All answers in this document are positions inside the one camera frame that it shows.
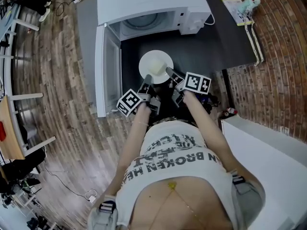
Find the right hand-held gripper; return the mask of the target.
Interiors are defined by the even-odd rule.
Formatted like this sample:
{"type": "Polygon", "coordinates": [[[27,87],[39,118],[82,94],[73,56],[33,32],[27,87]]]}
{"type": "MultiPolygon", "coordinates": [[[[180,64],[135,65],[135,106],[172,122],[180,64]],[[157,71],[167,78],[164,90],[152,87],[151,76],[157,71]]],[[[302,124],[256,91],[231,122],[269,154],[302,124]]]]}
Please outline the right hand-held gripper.
{"type": "Polygon", "coordinates": [[[208,94],[211,79],[200,74],[187,72],[183,78],[170,67],[166,67],[166,73],[174,83],[172,101],[179,108],[184,98],[184,90],[198,94],[208,94]]]}

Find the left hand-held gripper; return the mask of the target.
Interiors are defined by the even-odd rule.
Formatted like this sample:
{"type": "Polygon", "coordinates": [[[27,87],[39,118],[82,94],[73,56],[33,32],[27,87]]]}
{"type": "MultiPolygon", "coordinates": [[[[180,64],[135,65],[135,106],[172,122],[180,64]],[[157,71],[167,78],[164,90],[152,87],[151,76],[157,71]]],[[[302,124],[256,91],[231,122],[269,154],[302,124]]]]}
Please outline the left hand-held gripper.
{"type": "Polygon", "coordinates": [[[160,101],[151,96],[148,92],[152,84],[152,76],[147,74],[136,93],[133,89],[129,89],[117,102],[117,109],[128,117],[131,113],[136,113],[136,109],[141,103],[146,103],[151,109],[153,116],[158,116],[160,112],[160,101]]]}

